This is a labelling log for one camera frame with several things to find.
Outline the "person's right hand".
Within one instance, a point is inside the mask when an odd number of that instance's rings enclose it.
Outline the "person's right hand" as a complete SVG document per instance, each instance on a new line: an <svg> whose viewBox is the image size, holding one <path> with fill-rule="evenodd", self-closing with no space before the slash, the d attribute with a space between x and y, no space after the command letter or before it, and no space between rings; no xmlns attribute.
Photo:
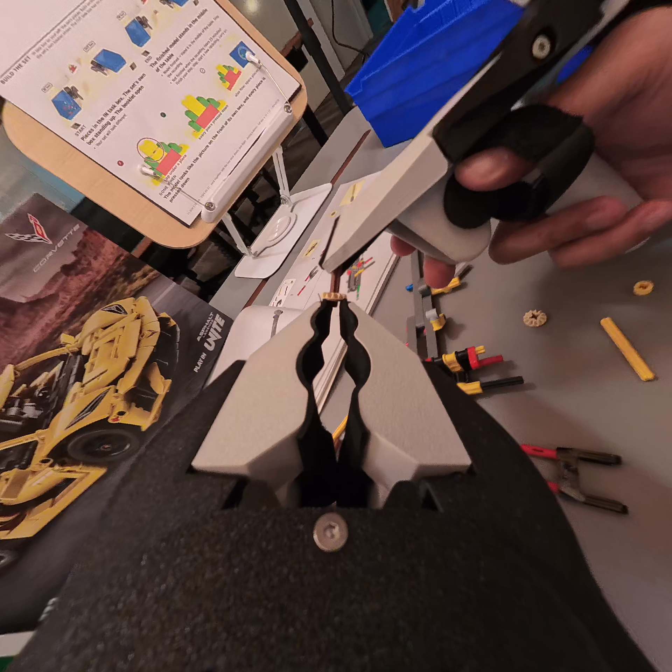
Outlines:
<svg viewBox="0 0 672 672"><path fill-rule="evenodd" d="M671 5L618 23L544 103L581 116L597 153L643 198L633 209L597 197L528 223L500 221L489 255L500 265L548 253L561 268L620 256L671 222Z"/></svg>

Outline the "wooden board document stand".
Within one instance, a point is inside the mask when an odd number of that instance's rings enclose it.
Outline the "wooden board document stand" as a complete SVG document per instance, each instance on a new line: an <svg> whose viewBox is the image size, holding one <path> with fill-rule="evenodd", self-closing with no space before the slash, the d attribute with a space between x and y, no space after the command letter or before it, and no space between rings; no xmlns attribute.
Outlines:
<svg viewBox="0 0 672 672"><path fill-rule="evenodd" d="M83 193L85 203L75 207L75 216L133 256L143 256L151 245L190 249L209 240L220 254L229 257L231 267L240 260L241 254L230 236L222 237L223 224L204 224L199 220L187 229L180 223L169 223L168 215L159 214L154 203L141 204L140 195L125 183L15 105L1 105L1 121L9 140L22 155Z"/></svg>

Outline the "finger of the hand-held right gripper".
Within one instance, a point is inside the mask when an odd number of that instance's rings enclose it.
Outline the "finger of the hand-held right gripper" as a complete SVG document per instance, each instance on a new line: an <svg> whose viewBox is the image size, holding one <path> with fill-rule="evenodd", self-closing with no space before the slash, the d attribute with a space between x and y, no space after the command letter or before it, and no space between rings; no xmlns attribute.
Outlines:
<svg viewBox="0 0 672 672"><path fill-rule="evenodd" d="M491 219L514 214L518 189L460 190L453 170L518 100L513 52L494 52L475 76L372 182L334 225L321 266L334 272L388 229L447 264L470 261L490 240Z"/></svg>

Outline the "long grey lego beam assembly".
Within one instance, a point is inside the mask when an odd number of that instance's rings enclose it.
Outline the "long grey lego beam assembly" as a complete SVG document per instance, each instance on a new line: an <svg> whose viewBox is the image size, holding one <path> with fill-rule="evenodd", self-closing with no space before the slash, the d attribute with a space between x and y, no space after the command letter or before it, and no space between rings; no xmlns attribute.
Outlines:
<svg viewBox="0 0 672 672"><path fill-rule="evenodd" d="M414 315L407 319L407 347L425 362L447 370L458 387L471 396L524 384L521 376L490 381L473 378L474 372L503 362L502 356L484 357L486 350L483 346L458 349L445 354L439 352L438 335L447 324L447 318L435 307L434 298L458 289L472 265L459 264L455 276L447 286L432 289L425 282L422 263L422 254L418 251L412 253L412 284L407 285L406 289L413 296Z"/></svg>

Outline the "open lego instruction booklet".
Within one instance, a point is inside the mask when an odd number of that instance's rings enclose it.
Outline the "open lego instruction booklet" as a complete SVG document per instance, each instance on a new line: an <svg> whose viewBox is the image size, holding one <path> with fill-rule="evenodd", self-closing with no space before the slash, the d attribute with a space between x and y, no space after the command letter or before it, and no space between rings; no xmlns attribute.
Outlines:
<svg viewBox="0 0 672 672"><path fill-rule="evenodd" d="M332 226L337 217L351 208L377 176L378 173L372 173L337 189L308 241L299 248L298 257L290 269L281 274L282 281L269 307L245 308L234 320L210 382L223 374L236 359L248 359L301 312L315 304L321 298L321 293L330 289L331 275L321 269L318 261L326 248ZM346 270L348 301L367 314L374 310L380 293L397 265L398 258L391 251L390 239L389 233L382 233Z"/></svg>

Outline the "printed instruction sheet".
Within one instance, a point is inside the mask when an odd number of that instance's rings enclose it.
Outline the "printed instruction sheet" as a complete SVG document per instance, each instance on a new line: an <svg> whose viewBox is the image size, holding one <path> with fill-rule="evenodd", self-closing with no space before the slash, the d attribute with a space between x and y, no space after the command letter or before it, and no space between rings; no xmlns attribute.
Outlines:
<svg viewBox="0 0 672 672"><path fill-rule="evenodd" d="M1 2L1 96L186 227L245 186L301 88L217 1Z"/></svg>

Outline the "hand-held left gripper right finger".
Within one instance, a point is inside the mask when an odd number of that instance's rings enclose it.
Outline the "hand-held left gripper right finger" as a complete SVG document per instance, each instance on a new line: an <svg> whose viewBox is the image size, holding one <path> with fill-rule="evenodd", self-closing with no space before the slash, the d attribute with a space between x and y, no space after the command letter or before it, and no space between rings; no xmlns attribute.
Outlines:
<svg viewBox="0 0 672 672"><path fill-rule="evenodd" d="M355 304L339 310L355 389L337 458L337 506L366 507L376 489L465 472L471 459L424 363Z"/></svg>

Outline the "lego box yellow car picture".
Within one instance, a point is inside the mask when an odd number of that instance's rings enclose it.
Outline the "lego box yellow car picture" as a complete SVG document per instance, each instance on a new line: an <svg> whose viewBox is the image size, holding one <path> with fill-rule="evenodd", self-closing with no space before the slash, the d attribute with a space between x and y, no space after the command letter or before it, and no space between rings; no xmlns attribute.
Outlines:
<svg viewBox="0 0 672 672"><path fill-rule="evenodd" d="M1 661L232 319L38 193L1 220Z"/></svg>

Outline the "blue plastic bin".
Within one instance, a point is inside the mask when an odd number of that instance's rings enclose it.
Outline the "blue plastic bin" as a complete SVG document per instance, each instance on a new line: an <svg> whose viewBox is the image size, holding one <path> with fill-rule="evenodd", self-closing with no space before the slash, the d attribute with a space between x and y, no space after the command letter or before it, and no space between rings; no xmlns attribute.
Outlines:
<svg viewBox="0 0 672 672"><path fill-rule="evenodd" d="M413 139L495 52L518 100L602 19L601 1L427 1L408 9L347 92L386 147Z"/></svg>

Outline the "short yellow lego axle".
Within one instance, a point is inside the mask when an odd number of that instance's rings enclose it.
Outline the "short yellow lego axle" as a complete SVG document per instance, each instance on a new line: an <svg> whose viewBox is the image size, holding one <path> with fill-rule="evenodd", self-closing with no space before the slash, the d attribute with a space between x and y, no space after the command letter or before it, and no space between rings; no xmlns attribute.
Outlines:
<svg viewBox="0 0 672 672"><path fill-rule="evenodd" d="M641 381L650 382L657 378L613 319L602 318L600 325Z"/></svg>

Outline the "black lego fork red pins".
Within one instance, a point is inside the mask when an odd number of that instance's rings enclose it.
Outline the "black lego fork red pins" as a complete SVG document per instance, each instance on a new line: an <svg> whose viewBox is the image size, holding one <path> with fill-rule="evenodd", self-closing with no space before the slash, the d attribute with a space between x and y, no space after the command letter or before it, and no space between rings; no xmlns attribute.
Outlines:
<svg viewBox="0 0 672 672"><path fill-rule="evenodd" d="M555 481L547 481L550 490L556 495L572 499L582 505L610 511L627 516L628 507L613 499L584 492L580 483L579 464L588 462L604 466L620 466L622 458L617 454L575 448L543 448L522 443L520 448L530 457L542 458L557 463L559 475Z"/></svg>

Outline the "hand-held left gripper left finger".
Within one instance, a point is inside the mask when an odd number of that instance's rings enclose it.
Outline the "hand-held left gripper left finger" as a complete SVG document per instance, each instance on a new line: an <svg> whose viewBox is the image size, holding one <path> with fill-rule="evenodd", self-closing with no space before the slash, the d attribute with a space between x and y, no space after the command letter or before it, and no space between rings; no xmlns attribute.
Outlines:
<svg viewBox="0 0 672 672"><path fill-rule="evenodd" d="M337 458L313 380L324 365L334 302L317 302L254 351L198 449L195 470L244 476L277 491L298 481L299 502L337 500Z"/></svg>

